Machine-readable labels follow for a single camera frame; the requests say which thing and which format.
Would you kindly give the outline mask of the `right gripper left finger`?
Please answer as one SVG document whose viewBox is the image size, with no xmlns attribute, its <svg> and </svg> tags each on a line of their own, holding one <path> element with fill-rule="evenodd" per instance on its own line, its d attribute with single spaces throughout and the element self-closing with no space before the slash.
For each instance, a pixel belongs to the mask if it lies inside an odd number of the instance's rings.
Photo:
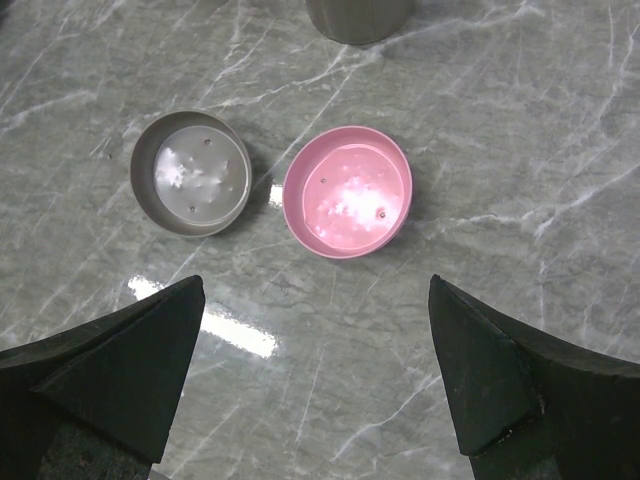
<svg viewBox="0 0 640 480">
<path fill-rule="evenodd" d="M 2 478 L 148 478 L 166 448 L 204 307 L 194 275 L 2 351 Z"/>
</svg>

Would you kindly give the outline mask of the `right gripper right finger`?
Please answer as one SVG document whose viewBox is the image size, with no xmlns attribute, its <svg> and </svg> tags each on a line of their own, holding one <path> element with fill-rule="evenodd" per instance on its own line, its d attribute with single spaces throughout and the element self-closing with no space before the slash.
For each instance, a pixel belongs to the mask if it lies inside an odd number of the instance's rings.
<svg viewBox="0 0 640 480">
<path fill-rule="evenodd" d="M 638 364 L 531 327 L 438 275 L 428 309 L 475 478 L 638 478 Z"/>
</svg>

